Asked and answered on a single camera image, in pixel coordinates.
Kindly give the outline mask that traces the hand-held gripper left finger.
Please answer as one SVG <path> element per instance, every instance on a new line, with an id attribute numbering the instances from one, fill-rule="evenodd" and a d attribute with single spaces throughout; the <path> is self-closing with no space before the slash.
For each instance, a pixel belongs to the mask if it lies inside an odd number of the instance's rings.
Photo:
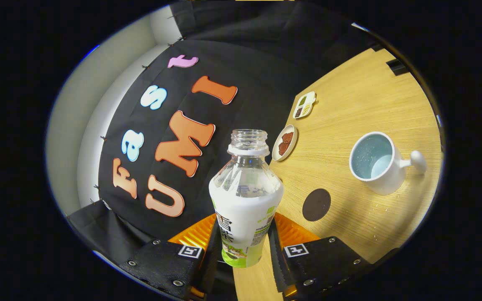
<path id="1" fill-rule="evenodd" d="M 122 270 L 174 299 L 206 299 L 220 244 L 216 214 L 211 214 L 169 240 L 145 244 L 122 262 Z"/>

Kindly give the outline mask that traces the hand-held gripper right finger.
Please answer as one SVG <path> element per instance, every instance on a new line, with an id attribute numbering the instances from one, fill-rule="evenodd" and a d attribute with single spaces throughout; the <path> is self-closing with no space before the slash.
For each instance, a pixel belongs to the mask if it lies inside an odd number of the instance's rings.
<path id="1" fill-rule="evenodd" d="M 371 270 L 335 236 L 319 238 L 276 213 L 268 231 L 276 287 L 283 299 L 325 299 Z"/>

